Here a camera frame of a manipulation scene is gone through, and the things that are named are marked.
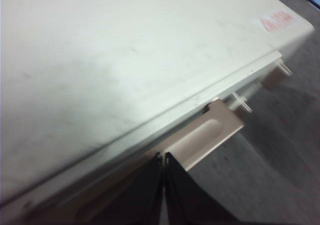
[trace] black plastic part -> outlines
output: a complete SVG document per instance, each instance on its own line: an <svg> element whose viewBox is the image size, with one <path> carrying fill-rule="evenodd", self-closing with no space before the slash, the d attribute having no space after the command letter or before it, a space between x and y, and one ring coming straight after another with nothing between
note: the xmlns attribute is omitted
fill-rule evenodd
<svg viewBox="0 0 320 225"><path fill-rule="evenodd" d="M159 224L163 191L162 167L162 156L157 154L145 165L132 185L91 221L110 225Z"/></svg>

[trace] red label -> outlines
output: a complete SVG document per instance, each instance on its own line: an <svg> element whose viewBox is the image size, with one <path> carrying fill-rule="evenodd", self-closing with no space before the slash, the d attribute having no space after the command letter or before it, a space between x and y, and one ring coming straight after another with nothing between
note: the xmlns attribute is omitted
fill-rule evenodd
<svg viewBox="0 0 320 225"><path fill-rule="evenodd" d="M282 10L265 17L260 17L260 21L268 32L287 26L293 19L290 14Z"/></svg>

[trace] warning sticker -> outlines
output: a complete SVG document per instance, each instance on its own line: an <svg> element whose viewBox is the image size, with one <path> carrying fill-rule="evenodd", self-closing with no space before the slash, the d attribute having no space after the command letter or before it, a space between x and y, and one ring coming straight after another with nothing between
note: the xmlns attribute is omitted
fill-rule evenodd
<svg viewBox="0 0 320 225"><path fill-rule="evenodd" d="M275 32L282 29L296 20L293 14L285 10L275 11L254 19L254 23L267 32Z"/></svg>

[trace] concrete floor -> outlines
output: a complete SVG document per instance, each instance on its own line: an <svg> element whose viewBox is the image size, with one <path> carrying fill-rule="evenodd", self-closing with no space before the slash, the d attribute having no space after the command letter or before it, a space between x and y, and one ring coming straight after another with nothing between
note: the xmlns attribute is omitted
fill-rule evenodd
<svg viewBox="0 0 320 225"><path fill-rule="evenodd" d="M320 12L280 0L313 24L312 38L286 62L294 75L250 101L246 127L191 171L238 219L320 224ZM167 224L165 211L161 224Z"/></svg>

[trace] white table top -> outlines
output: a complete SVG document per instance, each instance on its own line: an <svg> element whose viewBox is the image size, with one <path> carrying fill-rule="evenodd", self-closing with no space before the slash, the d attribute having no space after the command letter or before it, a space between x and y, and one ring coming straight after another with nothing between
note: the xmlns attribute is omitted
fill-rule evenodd
<svg viewBox="0 0 320 225"><path fill-rule="evenodd" d="M237 81L254 74L249 64L275 48L252 19L284 7L277 0L1 2L2 199L205 88L229 88L224 81L236 71Z"/></svg>

